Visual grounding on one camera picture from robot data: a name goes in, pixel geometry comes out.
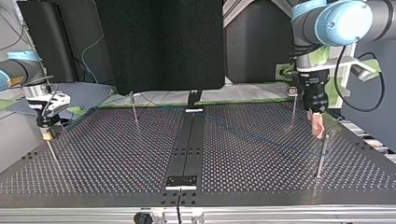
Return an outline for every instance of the perforated metal table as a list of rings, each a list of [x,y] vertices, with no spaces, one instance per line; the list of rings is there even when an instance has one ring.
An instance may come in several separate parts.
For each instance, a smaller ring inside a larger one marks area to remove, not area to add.
[[[235,209],[329,214],[350,205],[396,220],[395,165],[325,116],[329,151],[316,179],[321,142],[305,112],[292,120],[291,111],[292,103],[137,108],[136,123],[132,108],[93,109],[53,143],[58,160],[42,146],[0,174],[0,223],[18,208],[130,208],[172,214],[172,223],[197,209],[234,217]],[[169,176],[196,176],[197,189],[166,190]]]

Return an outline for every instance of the vertical pin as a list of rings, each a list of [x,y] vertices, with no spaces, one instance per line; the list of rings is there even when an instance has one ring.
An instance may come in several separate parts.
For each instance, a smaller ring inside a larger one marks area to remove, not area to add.
[[[55,151],[53,150],[52,145],[50,144],[50,141],[46,141],[46,142],[47,142],[47,145],[49,146],[50,154],[52,154],[53,159],[55,159],[58,162],[58,158],[56,158]]]
[[[321,178],[321,171],[323,167],[324,157],[327,151],[327,145],[329,144],[329,137],[330,136],[328,134],[324,135],[323,137],[322,149],[320,151],[319,164],[317,170],[317,178]]]
[[[132,108],[134,109],[134,121],[137,123],[136,108],[134,107],[134,93],[132,91],[129,93],[129,97],[130,97],[130,100],[131,100]]]
[[[291,117],[291,124],[294,124],[294,118],[296,116],[298,89],[296,87],[288,87],[286,89],[286,95],[289,97],[294,97],[293,113]]]

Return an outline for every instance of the blue cable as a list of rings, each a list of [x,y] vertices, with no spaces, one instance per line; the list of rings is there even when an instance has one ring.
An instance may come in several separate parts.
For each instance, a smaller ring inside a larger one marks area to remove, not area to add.
[[[158,104],[153,103],[149,99],[147,99],[143,94],[141,94],[141,95],[147,101],[149,101],[153,105],[156,105],[156,106],[158,106],[160,108],[173,108],[173,109],[177,109],[177,110],[182,110],[184,112],[184,108],[180,108],[178,106],[173,106],[173,105],[158,105]],[[208,118],[208,119],[212,119],[212,120],[216,121],[218,124],[220,124],[221,126],[225,127],[227,130],[232,131],[236,135],[239,135],[239,136],[244,137],[244,138],[251,139],[251,140],[256,141],[256,142],[263,142],[263,143],[270,144],[270,145],[273,145],[273,146],[276,146],[276,147],[285,147],[285,148],[288,148],[288,149],[297,150],[297,151],[299,151],[299,153],[307,153],[308,152],[308,150],[299,149],[297,147],[289,147],[289,146],[287,146],[285,144],[277,143],[275,141],[272,141],[272,140],[270,140],[270,139],[268,139],[266,137],[257,135],[255,133],[244,132],[244,131],[240,130],[239,128],[234,127],[233,125],[229,124],[224,119],[220,119],[220,118],[208,115],[208,114],[206,114],[204,112],[203,113],[195,113],[195,115],[202,116],[202,117]],[[311,153],[311,154],[313,156],[321,156],[320,152],[319,153]]]
[[[102,35],[98,40],[96,40],[96,42],[94,42],[93,44],[91,44],[90,46],[88,46],[87,48],[85,48],[85,49],[82,51],[82,55],[81,55],[82,63],[83,63],[84,66],[87,68],[88,72],[92,75],[92,77],[93,77],[93,79],[94,79],[94,81],[95,81],[96,83],[99,83],[99,82],[98,82],[98,79],[96,78],[96,75],[93,73],[93,71],[91,70],[91,68],[85,63],[85,53],[86,53],[89,49],[91,49],[91,48],[95,47],[97,44],[99,44],[99,42],[100,42],[104,37],[105,37],[105,35]]]

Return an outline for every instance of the metal rod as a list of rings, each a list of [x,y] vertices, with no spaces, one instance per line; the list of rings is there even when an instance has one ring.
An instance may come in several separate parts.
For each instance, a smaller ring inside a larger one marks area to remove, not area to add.
[[[53,150],[52,145],[50,144],[50,141],[46,141],[46,142],[47,142],[47,145],[49,146],[50,154],[52,154],[53,159],[55,159],[56,162],[58,162],[58,158],[56,158],[55,151]]]
[[[133,92],[130,92],[130,93],[129,93],[129,97],[130,97],[130,99],[131,99],[132,108],[134,109],[134,121],[137,123],[136,108],[134,107],[134,93],[133,93]]]
[[[297,106],[297,95],[294,96],[293,117],[291,118],[291,124],[294,124],[294,118],[296,116],[296,106]]]
[[[322,149],[320,151],[320,157],[319,157],[319,164],[318,164],[318,171],[317,171],[317,178],[321,178],[321,171],[323,167],[323,162],[324,162],[324,156],[327,150],[327,145],[329,144],[329,135],[326,134],[323,138],[323,144],[322,144]]]

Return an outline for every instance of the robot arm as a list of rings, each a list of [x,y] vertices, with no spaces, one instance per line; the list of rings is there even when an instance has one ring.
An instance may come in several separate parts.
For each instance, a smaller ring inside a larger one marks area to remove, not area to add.
[[[315,51],[323,46],[346,46],[357,42],[371,42],[396,38],[396,1],[358,0],[300,1],[292,10],[291,25],[296,50],[299,82],[304,89],[304,108],[321,114],[329,106],[325,85],[329,72],[337,60],[314,60]],[[361,80],[374,70],[352,57],[343,57],[339,66],[351,65]]]
[[[0,62],[0,91],[16,86],[21,86],[29,107],[37,112],[44,140],[56,138],[63,130],[59,113],[68,107],[70,97],[51,89],[35,51],[12,51],[8,60]]]

